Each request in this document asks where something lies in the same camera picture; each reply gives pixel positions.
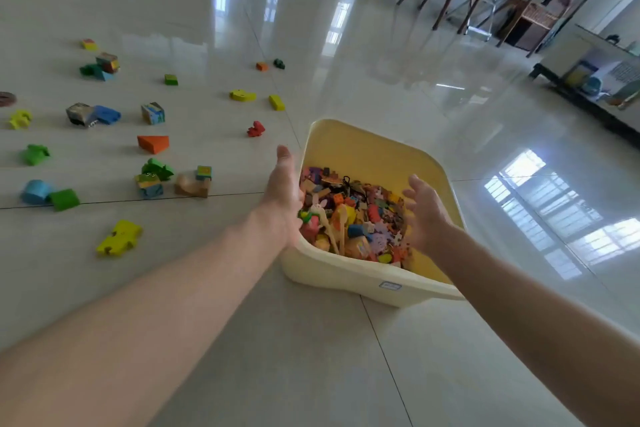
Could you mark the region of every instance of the hand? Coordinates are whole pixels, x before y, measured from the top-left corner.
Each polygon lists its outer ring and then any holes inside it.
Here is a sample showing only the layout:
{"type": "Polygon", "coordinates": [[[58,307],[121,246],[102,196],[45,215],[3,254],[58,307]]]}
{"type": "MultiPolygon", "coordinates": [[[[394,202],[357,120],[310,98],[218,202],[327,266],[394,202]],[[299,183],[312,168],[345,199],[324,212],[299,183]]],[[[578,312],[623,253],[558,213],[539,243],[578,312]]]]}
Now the hand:
{"type": "Polygon", "coordinates": [[[415,174],[409,176],[409,185],[411,189],[403,191],[404,196],[413,200],[406,203],[406,208],[413,212],[407,216],[412,228],[409,241],[413,248],[428,255],[442,232],[455,225],[434,188],[415,174]]]}
{"type": "Polygon", "coordinates": [[[278,146],[278,162],[269,176],[267,189],[264,191],[262,203],[269,206],[269,212],[280,217],[287,245],[294,245],[300,234],[302,220],[298,218],[298,211],[302,207],[304,194],[300,189],[299,178],[295,170],[295,162],[291,152],[284,145],[278,146]]]}

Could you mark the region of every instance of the forearm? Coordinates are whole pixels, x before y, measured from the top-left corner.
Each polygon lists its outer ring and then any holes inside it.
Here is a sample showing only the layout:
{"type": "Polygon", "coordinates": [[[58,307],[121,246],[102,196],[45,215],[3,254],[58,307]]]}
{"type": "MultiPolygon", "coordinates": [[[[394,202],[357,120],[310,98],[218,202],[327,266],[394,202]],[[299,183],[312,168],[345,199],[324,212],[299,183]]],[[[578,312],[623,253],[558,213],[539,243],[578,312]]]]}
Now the forearm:
{"type": "Polygon", "coordinates": [[[145,425],[284,246],[264,205],[0,355],[0,425],[145,425]]]}
{"type": "Polygon", "coordinates": [[[635,338],[493,257],[447,227],[432,259],[491,328],[582,422],[624,425],[640,415],[635,338]]]}

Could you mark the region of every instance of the person's left hand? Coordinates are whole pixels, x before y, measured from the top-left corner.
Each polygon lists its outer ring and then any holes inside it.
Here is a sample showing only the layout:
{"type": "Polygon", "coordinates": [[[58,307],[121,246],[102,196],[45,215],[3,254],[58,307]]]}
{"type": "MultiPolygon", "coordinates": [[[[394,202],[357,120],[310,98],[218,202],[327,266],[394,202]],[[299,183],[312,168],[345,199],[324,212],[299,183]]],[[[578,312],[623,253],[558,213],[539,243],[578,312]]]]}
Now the person's left hand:
{"type": "Polygon", "coordinates": [[[282,218],[287,234],[287,245],[294,245],[298,240],[298,230],[302,220],[298,218],[298,211],[302,207],[304,194],[298,186],[298,175],[295,162],[289,149],[284,145],[278,146],[278,162],[269,176],[267,189],[264,191],[262,202],[273,206],[282,218]]]}

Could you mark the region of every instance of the label sticker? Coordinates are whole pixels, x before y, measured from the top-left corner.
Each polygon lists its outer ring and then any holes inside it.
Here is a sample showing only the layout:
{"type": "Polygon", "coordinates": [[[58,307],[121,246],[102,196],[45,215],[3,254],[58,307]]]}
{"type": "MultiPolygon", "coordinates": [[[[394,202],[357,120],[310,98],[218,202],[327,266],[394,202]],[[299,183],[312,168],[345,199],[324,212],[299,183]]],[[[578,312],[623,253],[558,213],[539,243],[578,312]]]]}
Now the label sticker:
{"type": "Polygon", "coordinates": [[[383,282],[379,285],[379,287],[388,289],[390,291],[399,291],[400,289],[402,289],[402,286],[400,284],[394,284],[393,282],[383,282]]]}

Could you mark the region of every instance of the yellow plastic bin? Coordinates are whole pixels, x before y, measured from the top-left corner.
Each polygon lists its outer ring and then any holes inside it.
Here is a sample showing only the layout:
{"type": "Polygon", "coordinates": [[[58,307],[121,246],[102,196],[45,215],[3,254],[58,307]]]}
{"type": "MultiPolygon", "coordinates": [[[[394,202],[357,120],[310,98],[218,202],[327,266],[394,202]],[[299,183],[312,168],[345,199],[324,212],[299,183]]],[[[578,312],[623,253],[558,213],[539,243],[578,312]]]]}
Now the yellow plastic bin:
{"type": "MultiPolygon", "coordinates": [[[[442,166],[428,154],[400,142],[337,120],[319,120],[311,126],[302,165],[330,167],[340,176],[381,185],[398,195],[408,187],[409,175],[415,173],[438,191],[451,219],[463,226],[442,166]]],[[[323,252],[300,235],[296,246],[282,254],[281,262],[285,275],[294,282],[351,291],[396,307],[430,298],[464,300],[431,259],[415,250],[409,271],[323,252]]]]}

